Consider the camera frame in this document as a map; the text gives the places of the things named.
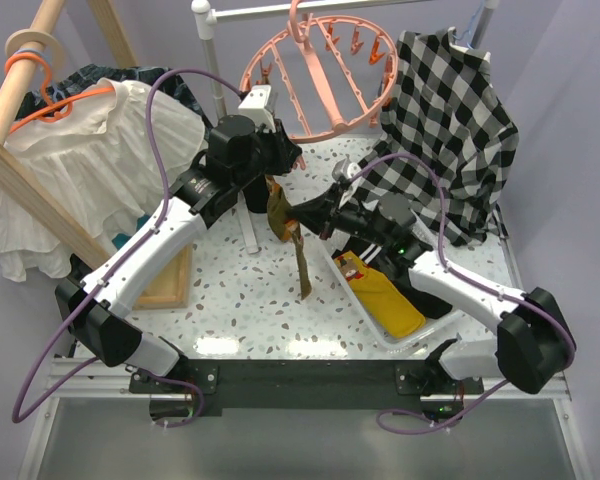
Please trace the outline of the olive orange sock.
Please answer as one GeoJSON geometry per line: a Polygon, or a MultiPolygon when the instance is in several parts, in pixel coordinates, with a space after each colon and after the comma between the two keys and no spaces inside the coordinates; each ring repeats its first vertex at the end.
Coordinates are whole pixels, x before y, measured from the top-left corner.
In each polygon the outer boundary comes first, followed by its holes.
{"type": "Polygon", "coordinates": [[[304,253],[304,238],[301,233],[300,224],[297,221],[288,222],[287,227],[295,248],[300,282],[300,296],[302,300],[305,300],[311,294],[312,286],[309,279],[308,265],[304,253]]]}
{"type": "Polygon", "coordinates": [[[291,233],[287,226],[287,212],[290,204],[286,199],[284,190],[273,176],[267,175],[265,182],[269,193],[266,205],[269,227],[280,241],[287,242],[291,239],[291,233]]]}

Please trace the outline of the black striped sock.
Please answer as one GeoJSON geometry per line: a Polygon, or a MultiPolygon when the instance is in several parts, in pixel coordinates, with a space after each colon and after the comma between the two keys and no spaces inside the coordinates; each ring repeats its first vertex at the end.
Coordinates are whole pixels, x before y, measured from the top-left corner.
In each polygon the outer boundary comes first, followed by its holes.
{"type": "Polygon", "coordinates": [[[255,214],[267,213],[269,190],[264,175],[254,179],[243,189],[242,193],[249,212],[255,214]]]}

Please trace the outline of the pink round clip hanger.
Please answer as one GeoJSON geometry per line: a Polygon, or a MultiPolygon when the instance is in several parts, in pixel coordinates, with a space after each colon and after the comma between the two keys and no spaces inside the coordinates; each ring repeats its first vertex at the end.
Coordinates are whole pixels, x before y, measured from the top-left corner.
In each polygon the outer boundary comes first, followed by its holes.
{"type": "Polygon", "coordinates": [[[240,80],[240,89],[250,91],[255,87],[265,86],[271,77],[271,72],[276,68],[281,81],[288,93],[289,100],[295,110],[297,120],[302,126],[304,134],[294,136],[292,139],[297,144],[315,143],[330,140],[338,135],[344,134],[360,126],[366,121],[371,121],[389,101],[393,86],[397,80],[398,52],[395,42],[391,40],[388,33],[378,25],[359,17],[350,15],[330,15],[316,17],[312,13],[305,15],[301,20],[299,17],[302,1],[293,1],[283,11],[288,14],[286,29],[270,38],[254,54],[247,64],[240,80]],[[362,30],[373,34],[373,45],[369,54],[368,64],[374,66],[383,62],[383,73],[380,83],[380,92],[376,94],[373,101],[364,99],[362,88],[354,79],[354,74],[344,61],[343,51],[337,45],[339,38],[334,35],[333,27],[337,24],[348,24],[352,27],[352,40],[350,53],[355,55],[360,52],[364,42],[359,39],[362,30]],[[332,87],[327,72],[319,59],[316,42],[311,39],[311,31],[318,30],[324,40],[326,51],[334,57],[339,65],[344,78],[352,90],[361,114],[352,119],[346,119],[338,106],[335,90],[332,87]],[[314,133],[308,122],[307,115],[299,101],[298,95],[292,83],[291,74],[287,70],[278,44],[287,38],[291,38],[299,50],[307,67],[310,82],[317,93],[322,104],[330,128],[324,132],[314,133]]]}

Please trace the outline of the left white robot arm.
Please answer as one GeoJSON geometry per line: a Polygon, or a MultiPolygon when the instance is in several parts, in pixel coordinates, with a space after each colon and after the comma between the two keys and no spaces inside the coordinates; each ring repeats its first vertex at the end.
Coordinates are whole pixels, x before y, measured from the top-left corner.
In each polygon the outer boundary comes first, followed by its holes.
{"type": "Polygon", "coordinates": [[[187,368],[178,362],[181,352],[126,316],[153,278],[231,210],[245,187],[265,175],[289,173],[301,153],[266,108],[222,118],[153,219],[100,268],[57,287],[69,332],[107,366],[143,369],[163,391],[180,390],[187,380],[187,368]]]}

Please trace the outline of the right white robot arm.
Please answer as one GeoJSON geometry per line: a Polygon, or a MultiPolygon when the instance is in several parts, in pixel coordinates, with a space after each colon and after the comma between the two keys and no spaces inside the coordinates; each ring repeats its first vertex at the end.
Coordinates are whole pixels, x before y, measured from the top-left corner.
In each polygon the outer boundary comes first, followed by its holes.
{"type": "Polygon", "coordinates": [[[425,379],[439,393],[460,380],[500,377],[528,394],[539,393],[573,362],[576,345],[554,296],[524,292],[462,268],[397,194],[366,208],[342,201],[343,183],[294,205],[288,215],[322,239],[339,230],[379,247],[380,270],[426,299],[447,304],[479,321],[492,341],[448,340],[426,360],[425,379]]]}

